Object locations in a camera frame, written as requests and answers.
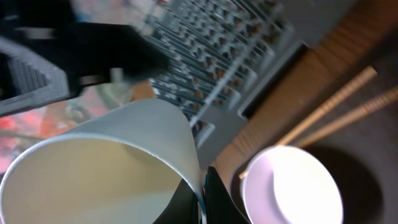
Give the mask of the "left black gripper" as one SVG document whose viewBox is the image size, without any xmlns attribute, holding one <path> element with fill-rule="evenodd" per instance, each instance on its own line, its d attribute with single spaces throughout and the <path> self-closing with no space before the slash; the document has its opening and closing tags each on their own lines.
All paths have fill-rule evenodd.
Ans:
<svg viewBox="0 0 398 224">
<path fill-rule="evenodd" d="M 129 25 L 80 22 L 70 1 L 1 1 L 1 116 L 165 72 L 169 58 Z"/>
</svg>

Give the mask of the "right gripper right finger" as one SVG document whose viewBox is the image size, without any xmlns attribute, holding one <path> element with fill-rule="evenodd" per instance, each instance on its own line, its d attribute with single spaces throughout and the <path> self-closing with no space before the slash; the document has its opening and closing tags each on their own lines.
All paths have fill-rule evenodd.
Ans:
<svg viewBox="0 0 398 224">
<path fill-rule="evenodd" d="M 209 166 L 205 177 L 205 206 L 208 224 L 249 224 L 228 194 L 217 170 Z"/>
</svg>

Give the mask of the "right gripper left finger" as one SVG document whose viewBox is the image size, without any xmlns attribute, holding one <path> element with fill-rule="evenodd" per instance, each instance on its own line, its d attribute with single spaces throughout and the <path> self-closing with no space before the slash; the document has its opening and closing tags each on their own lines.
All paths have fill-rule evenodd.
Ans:
<svg viewBox="0 0 398 224">
<path fill-rule="evenodd" d="M 198 199 L 184 179 L 154 224 L 198 224 Z"/>
</svg>

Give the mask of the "pink white bowl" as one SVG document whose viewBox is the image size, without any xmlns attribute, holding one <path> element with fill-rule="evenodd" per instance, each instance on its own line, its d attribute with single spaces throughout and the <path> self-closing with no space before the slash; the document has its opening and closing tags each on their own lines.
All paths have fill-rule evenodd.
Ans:
<svg viewBox="0 0 398 224">
<path fill-rule="evenodd" d="M 244 171 L 241 196 L 251 223 L 343 223 L 334 178 L 297 147 L 271 146 L 254 156 Z"/>
</svg>

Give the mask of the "white plastic cup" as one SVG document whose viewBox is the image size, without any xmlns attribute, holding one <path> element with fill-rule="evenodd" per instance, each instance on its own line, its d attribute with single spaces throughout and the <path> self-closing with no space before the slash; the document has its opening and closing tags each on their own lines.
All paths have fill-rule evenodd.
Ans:
<svg viewBox="0 0 398 224">
<path fill-rule="evenodd" d="M 205 206 L 186 116 L 137 100 L 38 142 L 1 182 L 3 223 L 153 223 L 179 184 Z"/>
</svg>

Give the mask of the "wooden chopstick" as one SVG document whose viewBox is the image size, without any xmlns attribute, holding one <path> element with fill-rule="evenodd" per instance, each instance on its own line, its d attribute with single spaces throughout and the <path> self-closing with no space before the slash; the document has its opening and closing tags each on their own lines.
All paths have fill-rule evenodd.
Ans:
<svg viewBox="0 0 398 224">
<path fill-rule="evenodd" d="M 359 89 L 367 84 L 375 81 L 380 77 L 380 73 L 372 67 L 368 66 L 364 70 L 356 74 L 346 84 L 333 92 L 331 96 L 323 100 L 316 108 L 309 111 L 309 114 L 299 121 L 292 129 L 282 131 L 274 137 L 268 145 L 289 145 L 292 144 L 301 134 L 313 126 L 316 122 L 325 117 L 333 109 L 335 109 L 342 102 L 347 100 L 350 96 L 355 94 Z"/>
<path fill-rule="evenodd" d="M 363 103 L 357 108 L 347 112 L 343 116 L 340 116 L 334 121 L 328 123 L 318 131 L 315 131 L 311 135 L 307 136 L 306 138 L 296 143 L 295 146 L 301 148 L 309 146 L 314 142 L 320 140 L 321 138 L 324 138 L 327 135 L 330 135 L 336 132 L 337 130 L 353 122 L 356 122 L 396 101 L 397 101 L 397 86 L 370 99 L 369 101 Z"/>
</svg>

